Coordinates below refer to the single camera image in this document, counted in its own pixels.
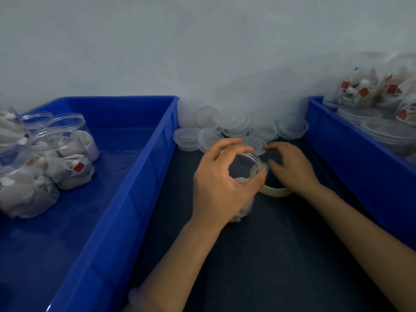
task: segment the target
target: person's left arm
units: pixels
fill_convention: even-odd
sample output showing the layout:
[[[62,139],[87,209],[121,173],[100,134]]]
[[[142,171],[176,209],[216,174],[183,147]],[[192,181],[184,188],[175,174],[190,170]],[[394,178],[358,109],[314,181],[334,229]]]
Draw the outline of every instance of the person's left arm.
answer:
[[[179,312],[185,307],[195,279],[222,228],[259,191],[263,168],[245,184],[228,174],[237,154],[252,152],[241,138],[216,142],[201,159],[193,179],[190,221],[139,289],[129,294],[124,312]]]

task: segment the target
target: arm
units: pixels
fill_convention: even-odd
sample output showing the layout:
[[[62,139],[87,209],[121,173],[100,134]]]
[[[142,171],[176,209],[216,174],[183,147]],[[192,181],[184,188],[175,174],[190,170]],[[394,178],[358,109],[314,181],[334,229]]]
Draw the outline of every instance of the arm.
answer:
[[[216,142],[201,159],[193,179],[190,221],[139,289],[129,293],[124,312],[179,312],[222,228],[259,191],[265,169],[245,184],[236,183],[228,167],[237,154],[252,152],[241,138]]]
[[[268,162],[280,182],[320,213],[398,311],[416,311],[416,252],[322,186],[299,148],[282,142],[272,148],[283,157],[283,166]]]

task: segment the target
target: forearm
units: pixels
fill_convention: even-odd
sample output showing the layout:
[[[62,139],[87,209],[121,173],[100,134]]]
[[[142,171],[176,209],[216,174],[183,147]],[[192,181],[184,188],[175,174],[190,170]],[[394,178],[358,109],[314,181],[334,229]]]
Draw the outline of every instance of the forearm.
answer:
[[[193,220],[188,222],[137,292],[140,297],[139,302],[137,298],[134,300],[137,311],[182,311],[219,233],[218,228]],[[134,310],[131,306],[126,308],[126,311]]]
[[[328,188],[320,186],[302,196],[321,214],[390,302],[399,311],[416,311],[416,252]]]

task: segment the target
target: table surface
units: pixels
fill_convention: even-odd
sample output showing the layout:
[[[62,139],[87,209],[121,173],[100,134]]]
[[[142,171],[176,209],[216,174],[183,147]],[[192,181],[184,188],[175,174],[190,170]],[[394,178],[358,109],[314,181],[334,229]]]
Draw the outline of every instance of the table surface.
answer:
[[[320,182],[368,212],[303,139]],[[140,285],[192,212],[200,151],[175,149],[129,288]],[[253,211],[227,225],[209,253],[185,311],[394,311],[338,237],[302,198],[258,193]]]

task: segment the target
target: blue tray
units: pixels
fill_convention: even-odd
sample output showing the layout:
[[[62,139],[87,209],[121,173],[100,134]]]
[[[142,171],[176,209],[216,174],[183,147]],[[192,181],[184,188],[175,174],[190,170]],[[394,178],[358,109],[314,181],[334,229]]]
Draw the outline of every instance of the blue tray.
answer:
[[[118,311],[175,149],[175,96],[65,97],[101,151],[90,183],[31,219],[0,216],[0,310]]]
[[[416,250],[416,167],[309,98],[306,140],[379,224]]]

